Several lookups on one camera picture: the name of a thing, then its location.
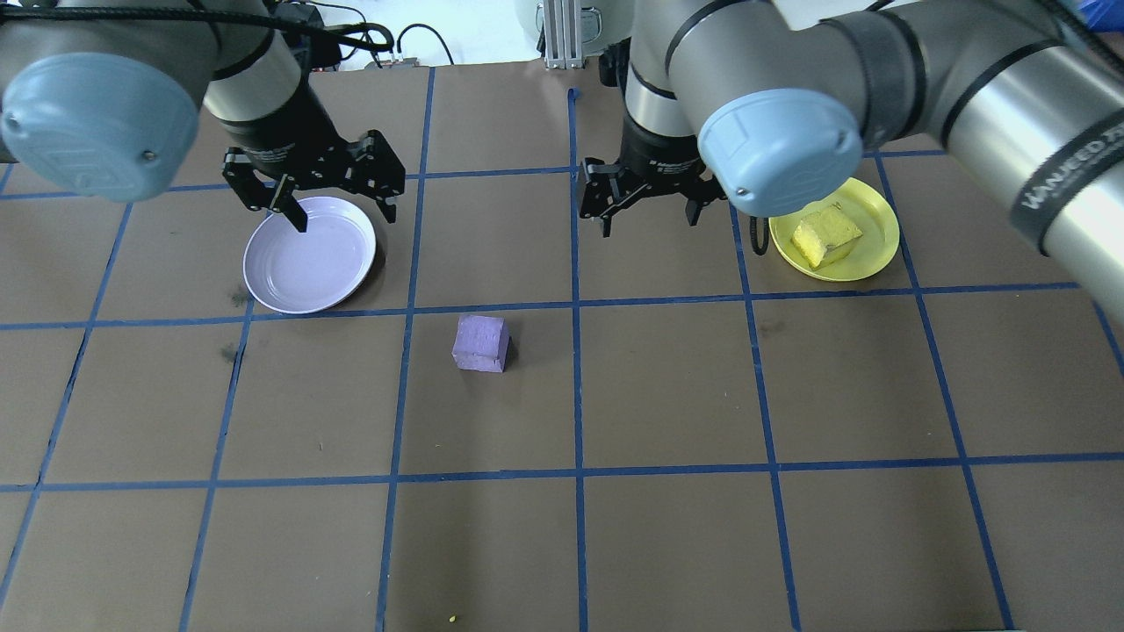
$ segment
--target yellow plate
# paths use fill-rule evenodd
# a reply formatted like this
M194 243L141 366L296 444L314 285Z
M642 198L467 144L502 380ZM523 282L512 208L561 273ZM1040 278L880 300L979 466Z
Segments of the yellow plate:
M813 270L808 260L792 244L792 233L805 215L836 204L859 226L862 236L851 254L819 270ZM800 272L823 281L858 281L876 274L894 259L900 238L898 218L890 205L878 191L854 178L847 179L834 193L796 213L770 217L769 229L785 261Z

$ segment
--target yellow sponge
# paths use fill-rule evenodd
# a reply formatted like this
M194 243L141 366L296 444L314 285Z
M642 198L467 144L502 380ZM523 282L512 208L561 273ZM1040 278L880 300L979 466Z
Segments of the yellow sponge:
M792 233L792 245L808 260L813 270L818 270L851 254L861 236L859 226L835 202L805 215Z

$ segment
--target blue tape grid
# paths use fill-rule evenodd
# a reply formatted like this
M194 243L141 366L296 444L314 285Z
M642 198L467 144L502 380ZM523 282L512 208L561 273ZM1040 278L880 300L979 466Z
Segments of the blue tape grid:
M878 178L882 182L882 192L886 195L886 201L890 204L894 213L898 213L897 204L894 200L894 190L890 188L890 179L886 174L886 165L882 162L882 156L877 151L874 152L874 164L878 168ZM1010 615L1010 605L1007 603L1007 593L1003 587L1003 578L999 575L999 565L995 559L995 551L991 550L991 536L988 533L984 507L980 505L979 491L976 489L976 478L972 475L971 462L968 460L968 450L964 448L964 437L960 432L960 422L957 418L955 406L952 404L952 392L949 390L949 381L945 378L944 364L941 361L941 351L936 344L936 335L933 333L933 324L928 318L928 309L925 307L925 295L921 291L921 283L917 282L917 271L913 264L913 256L909 253L909 244L906 241L905 231L901 233L901 256L909 273L909 285L914 289L917 312L921 314L922 327L925 329L925 340L928 342L928 351L933 356L933 370L936 372L936 380L941 387L941 397L944 399L944 409L949 415L949 426L952 430L952 439L957 445L957 454L960 458L964 484L968 487L968 499L971 502L972 513L976 516L976 527L979 531L980 544L984 548L984 558L987 561L988 572L991 576L991 586L995 589L996 601L999 605L999 614L1003 617L1004 626L1007 630L1014 630L1015 624Z
M117 253L120 249L132 205L125 207L118 232L110 251L106 271L99 286L94 305L87 320L55 322L55 323L13 323L0 324L2 331L18 329L83 329L82 342L79 346L78 355L71 371L70 379L64 389L62 403L55 423L52 427L47 451L40 463L39 473L34 485L0 485L0 493L30 493L24 520L16 540L16 544L9 558L2 584L0 584L0 607L3 606L10 588L13 570L19 560L20 552L28 529L30 526L38 499L44 491L96 491L96 490L130 490L130 489L205 489L207 499L203 515L200 522L200 530L197 540L192 568L189 576L188 590L180 620L180 630L184 632L190 622L191 606L194 597L194 588L198 583L200 562L202 560L206 544L207 531L210 515L214 508L214 498L217 489L224 488L271 488L271 487L306 487L326 485L371 485L383 484L388 486L387 516L382 541L381 572L378 587L377 620L375 630L382 631L386 625L386 608L389 585L390 559L393 536L393 518L399 484L426 484L438 481L471 481L471 480L518 480L518 479L573 479L575 482L575 515L577 515L577 554L578 554L578 597L579 597L579 622L582 632L589 629L588 612L588 581L586 569L586 520L584 520L584 479L599 477L622 477L622 476L689 476L706 473L745 473L760 472L769 473L774 514L778 529L778 543L781 550L781 561L783 567L785 583L788 590L789 612L794 630L800 630L799 606L797 599L796 581L792 572L791 556L787 527L785 522L783 498L781 493L780 472L795 471L831 471L831 470L873 470L873 469L898 469L898 468L937 468L959 467L961 468L969 498L979 530L980 541L987 559L988 570L991 576L992 586L996 593L997 603L1003 616L1004 625L1014 629L1014 621L1010 608L1006 599L998 565L991 549L988 535L987 522L980 505L979 495L976 489L972 467L994 464L1019 464L1019 463L1062 463L1062 462L1100 462L1100 461L1124 461L1124 452L1098 452L1098 453L1076 453L1076 454L1031 454L1031 455L986 455L971 457L967 453L963 437L953 406L952 395L949 390L944 376L944 368L941 362L940 350L936 337L933 333L932 323L925 306L925 297L944 294L972 294L972 292L997 292L997 291L1049 291L1075 289L1077 283L1018 283L1018 285L991 285L991 286L957 286L957 287L922 287L917 280L917 273L909 254L908 244L903 235L901 249L905 264L909 273L909 288L891 288L876 290L826 290L826 291L804 291L804 292L752 292L749 277L745 269L745 256L742 245L742 235L737 217L731 207L731 220L733 226L735 250L737 254L738 272L741 274L743 291L741 295L715 295L715 296L681 296L681 297L638 297L623 299L596 299L582 300L579 291L579 256L578 256L578 214L575 188L578 183L577 166L577 115L575 100L579 97L577 89L568 92L568 115L570 134L570 164L566 166L534 168L534 169L507 169L489 171L456 171L442 173L427 173L426 163L428 160L429 128L433 112L433 90L435 71L429 70L428 88L426 93L426 114L423 130L422 160L418 173L409 174L407 178L417 181L417 217L414 229L414 252L410 262L410 283L407 307L399 309L373 309L373 310L339 310L311 315L282 315L282 314L253 314L253 301L247 304L246 313L236 317L216 318L180 318L180 319L118 319L99 320L98 312L108 287ZM883 191L890 206L897 210L894 193L890 188L889 178L886 174L883 159L887 157L909 157L909 156L937 156L944 155L939 150L901 151L901 152L870 152L864 157L873 159L878 168L879 178ZM25 200L25 199L52 199L74 197L69 192L36 192L3 195L4 187L11 178L13 165L7 165L3 174L0 175L0 200ZM418 254L420 251L422 219L425 199L425 182L429 179L447 178L480 178L480 177L502 177L502 175L534 175L551 173L570 173L571 180L571 276L572 297L570 301L543 301L543 303L513 303L513 304L490 304L490 305L462 305L442 307L416 307L415 298L417 292L417 268ZM226 184L191 184L180 186L170 189L170 192L208 191L227 189ZM842 298L860 296L913 296L917 303L918 313L925 329L926 341L933 359L934 372L941 387L945 409L949 415L949 423L952 428L953 439L957 445L957 458L944 459L899 459L899 460L859 460L859 461L828 461L828 462L779 462L777 460L776 448L772 441L771 423L769 417L768 395L764 383L764 374L761 367L760 346L756 335L753 303L760 300L801 300L813 298ZM627 305L664 305L664 304L697 304L697 303L734 303L743 301L746 309L746 323L750 335L750 346L754 361L754 380L760 395L762 432L765 439L767 462L764 463L727 463L727 464L699 464L699 466L651 466L651 467L624 467L624 468L587 468L583 462L583 436L582 436L582 405L581 405L581 310L583 308L611 307ZM498 470L478 472L443 472L426 475L401 475L399 473L402 423L406 405L407 381L409 373L409 355L413 333L413 318L417 314L448 314L465 312L506 312L522 309L571 309L573 322L573 378L574 378L574 468L573 469L547 469L547 470ZM1104 328L1108 346L1117 362L1122 376L1124 376L1124 354L1121 345L1114 335L1112 326L1099 306L1094 306L1098 320ZM248 341L250 328L256 320L282 320L296 318L348 318L348 317L378 317L378 316L405 316L406 327L404 332L402 359L400 367L398 406L395 422L395 441L391 459L391 472L386 476L352 476L352 477L311 477L311 478L273 478L273 479L220 479L223 453L225 450L226 435L229 427L230 414L234 407L235 392L238 376L242 368L242 359ZM165 327L165 326L206 326L242 323L242 337L235 364L232 369L230 383L228 387L226 406L223 414L223 423L218 440L216 442L215 460L212 462L211 475L207 480L165 480L165 481L128 481L128 482L60 482L49 484L45 481L46 472L49 468L54 449L58 435L65 422L66 409L73 394L82 359L89 345L91 334L96 328L101 327Z

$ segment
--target dark stain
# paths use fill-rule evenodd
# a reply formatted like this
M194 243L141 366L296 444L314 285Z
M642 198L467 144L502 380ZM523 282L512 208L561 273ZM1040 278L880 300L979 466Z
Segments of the dark stain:
M232 342L218 350L218 353L223 356L223 360L226 360L227 364L234 364L234 361L238 359L238 345Z
M787 326L783 320L761 320L758 323L758 331L761 337L769 337L782 333Z
M250 303L250 290L238 288L230 294L230 305L242 308L245 307L247 303Z

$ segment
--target white wall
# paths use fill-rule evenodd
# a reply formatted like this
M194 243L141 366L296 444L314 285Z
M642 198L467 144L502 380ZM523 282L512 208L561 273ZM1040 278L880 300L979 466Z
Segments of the white wall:
M599 0L601 3L613 0ZM636 0L637 6L660 0ZM816 20L858 11L872 0L774 0L792 28L807 28ZM903 0L900 3L914 0ZM334 3L355 7L370 21L380 22L398 33L411 22L426 22L445 37L453 60L459 64L483 64L526 61L538 57L535 42L516 19L516 4L526 8L538 0L336 0ZM598 0L587 0L597 4ZM357 16L342 9L321 8L327 24L357 21ZM402 42L402 54L418 57L423 65L448 63L433 34L415 28ZM366 53L356 53L345 63L354 70L371 63Z

